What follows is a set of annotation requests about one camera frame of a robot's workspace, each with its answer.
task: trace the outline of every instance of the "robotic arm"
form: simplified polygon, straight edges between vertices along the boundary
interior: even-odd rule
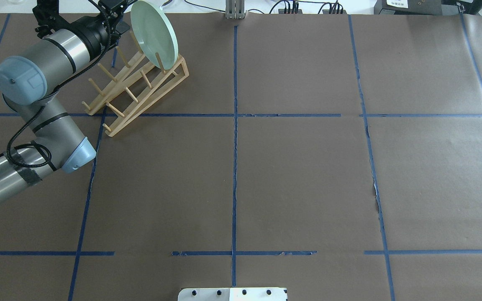
[[[96,157],[56,95],[94,66],[129,30],[122,15],[135,1],[100,0],[96,4],[89,0],[100,13],[68,23],[59,15],[58,0],[38,0],[33,13],[42,40],[0,64],[3,100],[26,121],[0,155],[0,203],[58,169],[72,173]],[[27,127],[36,139],[12,147]]]

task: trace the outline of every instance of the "metal bracket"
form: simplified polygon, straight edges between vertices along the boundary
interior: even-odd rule
[[[178,301],[287,301],[285,288],[182,289]]]
[[[226,19],[245,19],[245,0],[226,0]]]

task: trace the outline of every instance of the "light green plate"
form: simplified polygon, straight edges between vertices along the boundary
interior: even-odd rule
[[[178,59],[178,40],[169,19],[155,4],[138,0],[131,7],[131,25],[135,37],[146,57],[156,66],[159,53],[165,70]]]

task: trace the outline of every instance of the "light blue plastic cap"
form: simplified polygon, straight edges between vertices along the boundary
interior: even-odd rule
[[[90,145],[88,138],[85,137],[64,163],[62,169],[65,173],[73,173],[73,171],[78,170],[81,166],[91,162],[95,157],[96,150]]]
[[[0,64],[0,90],[19,105],[30,105],[48,92],[46,77],[32,61],[11,56]]]

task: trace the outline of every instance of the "wooden peg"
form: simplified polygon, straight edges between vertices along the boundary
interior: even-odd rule
[[[142,79],[146,82],[146,84],[148,85],[148,88],[152,88],[151,87],[151,82],[148,80],[148,77],[146,77],[146,73],[144,73],[144,71],[141,70],[141,75],[142,75]]]
[[[103,127],[104,127],[108,132],[112,132],[112,131],[111,131],[111,128],[110,128],[109,126],[107,126],[107,124],[104,123],[104,124],[102,124],[102,125],[103,125]]]
[[[137,99],[137,97],[135,97],[135,95],[133,93],[131,93],[130,89],[128,87],[126,87],[126,92],[128,92],[129,96],[136,102],[136,103],[139,103],[139,100]]]
[[[85,106],[85,108],[87,109],[87,111],[90,111],[90,107],[87,105],[86,102],[82,101],[81,103]]]
[[[161,61],[161,57],[159,57],[159,53],[155,53],[155,57],[157,58],[157,61],[159,62],[159,67],[161,68],[161,71],[163,72],[163,74],[166,74],[167,71],[163,67],[163,62]]]
[[[94,80],[92,78],[89,78],[88,82],[90,82],[90,84],[92,84],[92,87],[94,87],[96,89],[96,91],[98,91],[98,93],[100,95],[102,95],[102,97],[105,96],[105,93],[103,93],[103,91],[100,89],[100,87],[98,87],[98,85],[94,82]]]
[[[135,37],[135,34],[133,33],[133,31],[130,31],[130,34],[131,34],[131,37],[133,38],[133,41],[135,42],[135,45],[137,46],[137,49],[139,49],[139,52],[144,53],[142,52],[142,49],[140,49],[140,44],[137,41],[137,38]]]
[[[120,112],[117,108],[115,108],[114,105],[111,105],[111,103],[107,102],[105,105],[109,107],[111,110],[113,110],[113,112],[115,112],[115,114],[117,114],[119,117],[124,118],[126,116],[124,115],[124,113]]]
[[[124,65],[126,65],[126,67],[130,67],[130,65],[128,64],[128,60],[126,59],[126,56],[124,55],[124,53],[122,52],[122,50],[120,49],[120,47],[118,46],[115,46],[115,49],[116,51],[118,51],[118,54],[120,55],[120,58],[122,59],[122,61],[124,62]]]
[[[100,67],[100,69],[105,72],[105,74],[107,74],[107,76],[109,76],[111,78],[111,80],[113,80],[113,82],[118,82],[118,79],[116,79],[112,74],[111,72],[109,72],[107,69],[105,69],[105,67],[101,64],[101,63],[98,63],[98,67]]]

